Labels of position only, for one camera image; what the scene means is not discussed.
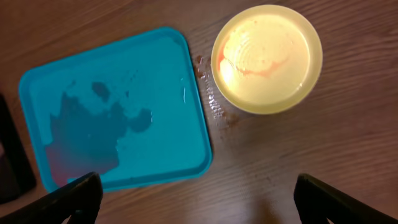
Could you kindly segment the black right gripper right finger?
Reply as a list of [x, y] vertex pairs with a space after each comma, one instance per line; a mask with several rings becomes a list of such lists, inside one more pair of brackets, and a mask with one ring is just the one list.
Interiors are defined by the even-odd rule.
[[397, 224], [395, 218], [308, 174], [298, 175], [294, 189], [294, 202], [302, 224]]

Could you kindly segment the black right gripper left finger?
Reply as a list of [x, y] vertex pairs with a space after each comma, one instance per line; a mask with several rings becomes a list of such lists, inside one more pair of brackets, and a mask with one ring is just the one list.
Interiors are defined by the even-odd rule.
[[89, 172], [56, 191], [1, 217], [7, 223], [94, 223], [103, 187], [98, 173]]

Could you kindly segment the yellow plate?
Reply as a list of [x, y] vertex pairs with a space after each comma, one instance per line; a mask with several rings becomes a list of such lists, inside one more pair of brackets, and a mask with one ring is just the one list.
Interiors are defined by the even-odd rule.
[[211, 71], [220, 93], [253, 114], [274, 114], [299, 104], [315, 86], [323, 49], [314, 26], [293, 9], [251, 7], [220, 30]]

